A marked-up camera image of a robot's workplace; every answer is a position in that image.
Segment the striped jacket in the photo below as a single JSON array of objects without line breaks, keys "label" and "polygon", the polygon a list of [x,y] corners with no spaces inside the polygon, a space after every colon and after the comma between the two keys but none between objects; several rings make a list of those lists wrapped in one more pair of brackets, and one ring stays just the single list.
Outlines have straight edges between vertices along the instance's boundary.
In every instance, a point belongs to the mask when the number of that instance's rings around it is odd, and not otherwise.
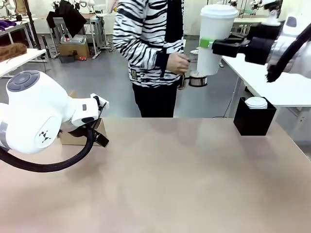
[{"label": "striped jacket", "polygon": [[119,0],[115,48],[129,61],[130,80],[144,87],[179,80],[166,70],[170,53],[183,53],[184,0]]}]

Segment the cardboard box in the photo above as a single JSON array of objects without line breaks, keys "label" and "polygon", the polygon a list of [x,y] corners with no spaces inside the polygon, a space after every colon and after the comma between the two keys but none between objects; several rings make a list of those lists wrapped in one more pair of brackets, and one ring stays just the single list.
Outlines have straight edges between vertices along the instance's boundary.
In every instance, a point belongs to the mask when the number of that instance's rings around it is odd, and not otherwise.
[{"label": "cardboard box", "polygon": [[[105,137],[107,137],[103,119],[101,119],[99,126],[97,128],[95,128],[95,130],[100,132]],[[66,132],[58,134],[58,138],[63,145],[84,146],[86,144],[86,138],[85,137],[74,137],[71,134],[66,133]]]},{"label": "cardboard box", "polygon": [[86,59],[90,57],[86,42],[82,45],[59,44],[58,51],[62,56],[73,55],[73,53],[76,51],[77,55],[74,56],[75,60],[79,60],[80,57],[85,57]]}]

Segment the gray floor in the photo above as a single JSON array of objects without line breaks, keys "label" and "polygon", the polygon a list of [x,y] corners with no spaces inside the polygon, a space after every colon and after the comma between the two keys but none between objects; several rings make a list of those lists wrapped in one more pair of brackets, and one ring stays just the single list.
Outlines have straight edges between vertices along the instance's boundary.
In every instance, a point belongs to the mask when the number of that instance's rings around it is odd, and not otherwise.
[{"label": "gray floor", "polygon": [[[198,45],[197,40],[187,40],[185,53]],[[217,75],[209,77],[208,86],[203,88],[187,87],[178,92],[176,117],[216,117],[222,116],[231,100],[236,82],[236,74],[224,63]],[[43,64],[27,63],[24,70],[36,69],[44,71]],[[108,117],[139,117],[139,110],[134,101],[131,83],[128,79],[127,61],[117,52],[104,51],[96,60],[61,64],[58,59],[49,60],[46,64],[47,74],[60,83],[67,90],[75,90],[78,97],[89,97],[96,93],[111,103],[111,108],[104,112]],[[8,102],[5,92],[7,79],[0,79],[0,102]],[[293,128],[295,117],[283,110],[277,119],[286,130]],[[309,136],[311,130],[302,132],[302,138]]]}]

